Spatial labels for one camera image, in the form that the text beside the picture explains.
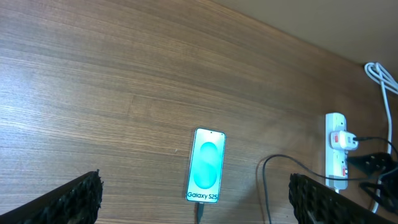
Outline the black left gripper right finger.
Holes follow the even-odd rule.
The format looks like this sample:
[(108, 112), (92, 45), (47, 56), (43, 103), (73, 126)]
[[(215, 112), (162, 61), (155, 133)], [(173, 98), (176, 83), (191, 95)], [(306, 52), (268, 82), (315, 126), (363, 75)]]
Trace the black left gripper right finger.
[(289, 202), (299, 224), (394, 224), (301, 174), (292, 174)]

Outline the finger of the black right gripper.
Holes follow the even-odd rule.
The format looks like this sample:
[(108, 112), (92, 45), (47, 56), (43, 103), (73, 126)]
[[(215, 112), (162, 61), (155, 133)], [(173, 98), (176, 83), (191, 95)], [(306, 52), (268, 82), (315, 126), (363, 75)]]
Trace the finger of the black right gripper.
[(397, 194), (386, 184), (361, 182), (359, 187), (382, 207), (397, 207)]
[(381, 172), (382, 174), (392, 171), (394, 161), (390, 154), (386, 152), (377, 152), (365, 156), (348, 157), (348, 163), (362, 171), (365, 174)]

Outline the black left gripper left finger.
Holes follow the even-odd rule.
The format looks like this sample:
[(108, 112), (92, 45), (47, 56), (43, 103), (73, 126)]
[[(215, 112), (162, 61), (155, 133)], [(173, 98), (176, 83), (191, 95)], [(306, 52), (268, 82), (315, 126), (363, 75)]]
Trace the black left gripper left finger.
[(99, 171), (84, 175), (1, 215), (10, 224), (94, 224), (101, 208), (103, 182)]

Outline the smartphone with blue screen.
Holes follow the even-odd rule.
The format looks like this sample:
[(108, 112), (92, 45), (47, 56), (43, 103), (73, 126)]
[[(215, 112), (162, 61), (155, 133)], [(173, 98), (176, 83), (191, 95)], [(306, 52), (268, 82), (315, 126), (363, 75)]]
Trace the smartphone with blue screen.
[(220, 197), (225, 133), (195, 130), (185, 198), (190, 202), (217, 203)]

